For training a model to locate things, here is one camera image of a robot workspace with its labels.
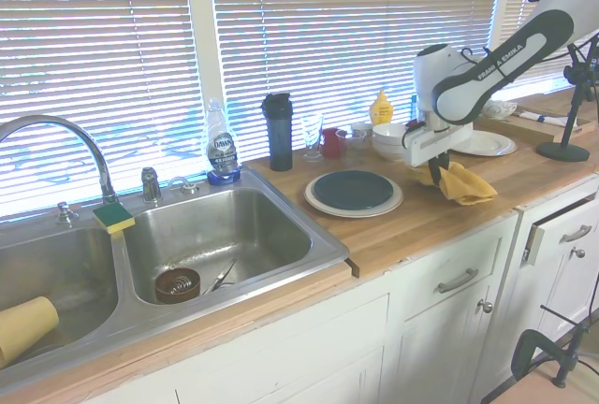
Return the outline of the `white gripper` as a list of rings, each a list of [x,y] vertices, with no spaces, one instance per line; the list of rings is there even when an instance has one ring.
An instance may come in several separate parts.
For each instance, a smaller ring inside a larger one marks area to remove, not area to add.
[[[406,130],[402,139],[404,162],[408,166],[428,163],[431,180],[435,187],[440,185],[444,171],[449,169],[450,156],[447,151],[468,140],[473,125],[450,125],[445,131],[434,132],[425,123]]]

